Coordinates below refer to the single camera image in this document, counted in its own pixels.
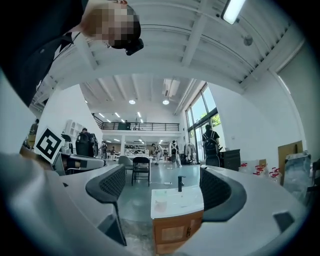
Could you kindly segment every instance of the faucet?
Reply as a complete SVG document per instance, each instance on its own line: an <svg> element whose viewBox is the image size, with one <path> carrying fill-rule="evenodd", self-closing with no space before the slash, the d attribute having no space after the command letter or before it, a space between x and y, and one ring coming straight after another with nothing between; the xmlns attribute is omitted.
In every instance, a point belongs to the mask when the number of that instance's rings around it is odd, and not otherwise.
<svg viewBox="0 0 320 256"><path fill-rule="evenodd" d="M185 178L186 176L178 176L178 192L182 192L182 186L185 184L182 182L182 178Z"/></svg>

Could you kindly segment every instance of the white sink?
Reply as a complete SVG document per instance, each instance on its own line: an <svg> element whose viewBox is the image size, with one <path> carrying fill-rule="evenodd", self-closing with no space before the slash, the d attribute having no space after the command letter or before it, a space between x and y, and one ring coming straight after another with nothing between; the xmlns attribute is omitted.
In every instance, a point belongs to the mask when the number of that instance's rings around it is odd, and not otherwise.
<svg viewBox="0 0 320 256"><path fill-rule="evenodd" d="M187 215L204 209L204 200L200 187L182 187L182 192L177 188L153 189L151 194L151 218L169 218Z"/></svg>

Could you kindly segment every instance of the black folding chair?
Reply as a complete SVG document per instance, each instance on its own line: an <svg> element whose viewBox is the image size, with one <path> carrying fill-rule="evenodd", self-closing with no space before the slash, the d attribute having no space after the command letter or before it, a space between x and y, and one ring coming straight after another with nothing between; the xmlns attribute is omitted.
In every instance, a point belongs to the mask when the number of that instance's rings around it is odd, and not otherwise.
<svg viewBox="0 0 320 256"><path fill-rule="evenodd" d="M141 180L141 181L148 181L148 186L150 186L150 159L147 157L137 156L133 159L133 170L132 170L132 177L131 177L131 185L134 185L134 180ZM147 179L146 176L139 178L139 173L148 174Z"/></svg>

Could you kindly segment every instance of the concrete floor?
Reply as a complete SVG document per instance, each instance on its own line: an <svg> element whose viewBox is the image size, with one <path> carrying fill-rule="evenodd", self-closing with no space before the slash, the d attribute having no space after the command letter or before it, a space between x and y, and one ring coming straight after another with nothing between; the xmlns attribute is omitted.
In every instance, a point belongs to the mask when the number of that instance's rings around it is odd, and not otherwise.
<svg viewBox="0 0 320 256"><path fill-rule="evenodd" d="M138 180L131 186L132 172L127 171L126 184L118 199L119 216L127 241L127 249L140 256L153 256L154 244L152 235L151 191L155 189L173 189L178 187L178 176L185 176L185 186L199 184L200 166L183 165L173 168L170 163L151 164L151 183Z"/></svg>

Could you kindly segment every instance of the black railing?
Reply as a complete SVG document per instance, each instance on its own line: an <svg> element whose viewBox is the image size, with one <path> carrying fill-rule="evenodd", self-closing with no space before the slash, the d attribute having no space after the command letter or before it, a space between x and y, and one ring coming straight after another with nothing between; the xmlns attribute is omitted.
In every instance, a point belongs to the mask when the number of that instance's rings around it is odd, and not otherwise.
<svg viewBox="0 0 320 256"><path fill-rule="evenodd" d="M94 114L93 118L101 130L131 130L131 131L160 131L179 132L179 123L165 122L103 122Z"/></svg>

